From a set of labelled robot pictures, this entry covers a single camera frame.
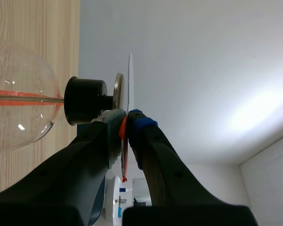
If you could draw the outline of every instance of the white wall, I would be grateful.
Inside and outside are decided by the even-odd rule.
[[[250,205],[262,226],[283,226],[283,138],[241,165]]]
[[[185,163],[240,164],[283,135],[283,0],[81,0],[80,23],[80,77],[111,95],[132,52],[135,107]]]
[[[146,202],[147,206],[151,206],[150,191],[147,184],[147,180],[143,178],[133,179],[133,198],[137,202]]]
[[[201,182],[201,184],[220,200],[237,205],[249,206],[249,199],[244,188],[239,166],[234,165],[187,165],[189,170]],[[106,178],[111,179],[115,175],[120,178],[121,165],[119,161],[108,171]],[[136,163],[130,163],[128,167],[127,179],[124,187],[132,188],[134,178],[145,178],[143,171],[139,170]],[[122,198],[128,203],[123,204],[122,211],[132,206],[132,192],[123,193]],[[101,216],[95,224],[96,226],[108,226]]]
[[[239,166],[187,165],[187,167],[215,197],[229,204],[250,205]]]

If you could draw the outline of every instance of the glass flask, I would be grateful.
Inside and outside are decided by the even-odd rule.
[[[71,125],[77,121],[90,122],[102,111],[116,108],[116,104],[113,106],[115,97],[107,96],[104,81],[73,77],[67,87],[69,112],[65,115]],[[120,96],[120,89],[119,85],[115,96]],[[77,100],[88,98],[86,92],[93,95],[89,97],[91,100],[99,97],[104,100],[86,109],[86,105]],[[64,111],[64,104],[66,106],[66,98],[61,96],[58,80],[49,65],[23,46],[0,40],[0,152],[18,150],[41,139],[52,128],[59,109]]]

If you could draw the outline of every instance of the white ceiling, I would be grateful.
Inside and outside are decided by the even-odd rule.
[[[283,136],[283,0],[81,0],[80,76],[134,105],[185,163],[242,163]]]

